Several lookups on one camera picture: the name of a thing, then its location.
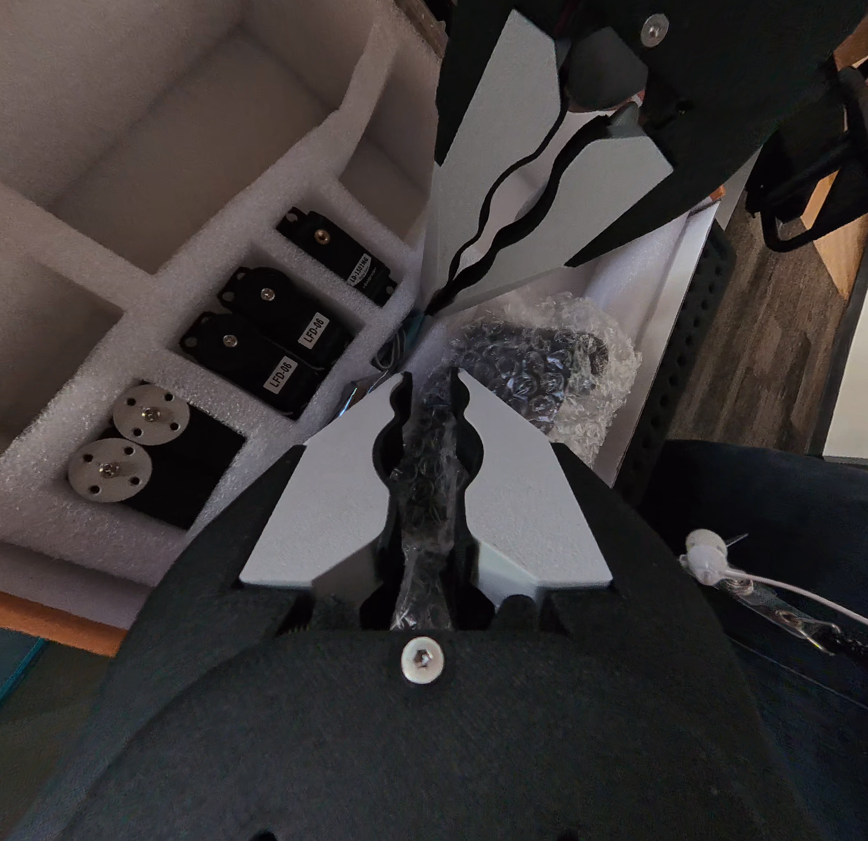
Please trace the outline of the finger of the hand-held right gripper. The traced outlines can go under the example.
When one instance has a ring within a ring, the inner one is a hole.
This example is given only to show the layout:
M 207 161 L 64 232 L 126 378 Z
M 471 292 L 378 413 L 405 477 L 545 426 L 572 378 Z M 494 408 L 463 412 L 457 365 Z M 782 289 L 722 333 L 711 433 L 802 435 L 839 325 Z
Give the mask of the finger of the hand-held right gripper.
M 515 163 L 537 157 L 561 120 L 554 39 L 512 10 L 442 164 L 432 171 L 425 249 L 422 308 L 457 313 L 522 287 L 553 271 L 519 272 L 515 261 L 495 263 L 483 278 L 461 290 L 449 305 L 430 301 L 447 284 L 461 248 L 476 242 L 487 220 L 483 204 L 501 175 Z
M 672 174 L 639 114 L 629 102 L 576 131 L 535 201 L 494 233 L 478 260 L 448 276 L 428 315 L 456 313 L 565 266 Z

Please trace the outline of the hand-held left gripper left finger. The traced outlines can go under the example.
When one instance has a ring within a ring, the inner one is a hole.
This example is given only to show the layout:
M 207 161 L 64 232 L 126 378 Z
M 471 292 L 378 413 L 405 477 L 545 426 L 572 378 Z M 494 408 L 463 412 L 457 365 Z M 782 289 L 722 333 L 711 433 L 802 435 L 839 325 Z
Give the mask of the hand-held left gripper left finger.
M 413 380 L 400 372 L 311 437 L 240 573 L 300 602 L 292 627 L 386 628 L 403 578 L 390 477 Z

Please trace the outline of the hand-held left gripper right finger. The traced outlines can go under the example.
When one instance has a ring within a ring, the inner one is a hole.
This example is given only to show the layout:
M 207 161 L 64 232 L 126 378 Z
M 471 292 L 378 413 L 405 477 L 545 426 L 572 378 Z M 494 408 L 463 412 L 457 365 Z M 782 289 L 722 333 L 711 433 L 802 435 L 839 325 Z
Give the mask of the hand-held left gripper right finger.
M 541 609 L 552 593 L 609 588 L 612 572 L 548 437 L 456 367 L 450 399 L 472 586 L 495 610 L 512 597 Z

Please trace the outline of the white cardboard box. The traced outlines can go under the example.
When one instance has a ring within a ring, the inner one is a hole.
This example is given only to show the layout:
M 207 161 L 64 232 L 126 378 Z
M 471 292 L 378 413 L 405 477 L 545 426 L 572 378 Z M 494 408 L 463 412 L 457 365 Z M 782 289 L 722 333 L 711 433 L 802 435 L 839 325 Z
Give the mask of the white cardboard box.
M 584 297 L 617 322 L 641 356 L 634 384 L 594 461 L 596 475 L 609 486 L 623 465 L 719 205 L 704 201 L 592 262 Z

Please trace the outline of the bubble-wrapped black part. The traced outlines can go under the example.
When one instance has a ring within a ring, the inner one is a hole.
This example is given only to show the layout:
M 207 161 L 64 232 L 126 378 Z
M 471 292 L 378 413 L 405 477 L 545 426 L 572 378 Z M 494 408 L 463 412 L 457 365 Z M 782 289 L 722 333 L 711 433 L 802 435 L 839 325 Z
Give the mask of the bubble-wrapped black part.
M 436 326 L 392 472 L 404 573 L 391 630 L 485 630 L 497 610 L 470 582 L 472 546 L 460 526 L 467 473 L 457 455 L 450 369 L 470 373 L 554 445 L 589 468 L 625 403 L 641 356 L 617 322 L 560 293 L 532 306 L 496 302 Z

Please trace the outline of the white foam tray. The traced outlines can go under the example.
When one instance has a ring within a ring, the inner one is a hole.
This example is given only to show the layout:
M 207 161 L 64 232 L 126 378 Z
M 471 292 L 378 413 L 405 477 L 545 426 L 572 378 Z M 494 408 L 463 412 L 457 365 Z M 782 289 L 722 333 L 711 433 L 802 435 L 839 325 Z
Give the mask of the white foam tray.
M 422 289 L 439 70 L 393 0 L 2 0 L 2 592 L 128 603 L 327 422 Z M 292 207 L 385 263 L 384 306 L 277 232 Z M 257 264 L 353 335 L 296 420 L 179 348 Z M 186 530 L 66 479 L 139 381 L 245 437 Z

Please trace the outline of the black servo white label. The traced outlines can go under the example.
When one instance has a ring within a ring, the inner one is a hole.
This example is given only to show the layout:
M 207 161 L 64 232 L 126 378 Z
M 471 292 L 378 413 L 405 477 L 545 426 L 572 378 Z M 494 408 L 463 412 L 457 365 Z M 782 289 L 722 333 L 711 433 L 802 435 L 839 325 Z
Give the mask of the black servo white label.
M 201 314 L 179 337 L 179 348 L 204 368 L 293 420 L 303 414 L 328 373 L 234 314 Z
M 382 307 L 394 294 L 396 281 L 385 263 L 319 212 L 292 207 L 275 228 L 374 304 Z
M 353 339 L 337 312 L 277 268 L 237 268 L 216 299 L 288 354 L 320 370 L 333 368 Z

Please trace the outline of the black perforated panel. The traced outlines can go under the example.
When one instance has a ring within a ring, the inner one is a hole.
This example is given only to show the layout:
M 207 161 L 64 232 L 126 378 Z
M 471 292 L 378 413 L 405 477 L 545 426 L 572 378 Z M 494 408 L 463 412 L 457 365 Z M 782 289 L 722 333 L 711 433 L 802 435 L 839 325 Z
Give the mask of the black perforated panel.
M 713 217 L 613 483 L 613 489 L 635 508 L 642 503 L 735 262 L 732 244 Z

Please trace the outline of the black servo with metal disc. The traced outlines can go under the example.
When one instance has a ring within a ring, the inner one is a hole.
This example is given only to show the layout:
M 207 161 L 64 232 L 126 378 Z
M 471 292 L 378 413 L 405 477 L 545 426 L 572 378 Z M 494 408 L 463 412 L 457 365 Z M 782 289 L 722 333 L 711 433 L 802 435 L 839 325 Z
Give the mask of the black servo with metal disc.
M 145 382 L 124 391 L 111 408 L 114 429 L 166 460 L 221 477 L 245 437 L 190 405 L 180 395 Z
M 67 465 L 71 489 L 90 503 L 119 503 L 147 517 L 189 529 L 222 473 L 170 445 L 145 447 L 103 437 L 75 451 Z

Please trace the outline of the person's dark blue trousers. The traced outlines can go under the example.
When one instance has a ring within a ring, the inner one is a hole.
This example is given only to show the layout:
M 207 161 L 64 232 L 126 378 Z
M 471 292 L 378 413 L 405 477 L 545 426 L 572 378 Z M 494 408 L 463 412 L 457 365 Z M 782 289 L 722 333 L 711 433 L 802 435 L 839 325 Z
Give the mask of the person's dark blue trousers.
M 638 511 L 674 553 L 708 529 L 735 568 L 866 616 L 866 470 L 815 457 L 667 441 Z M 867 838 L 866 668 L 817 650 L 715 588 L 704 591 L 809 814 L 830 839 Z

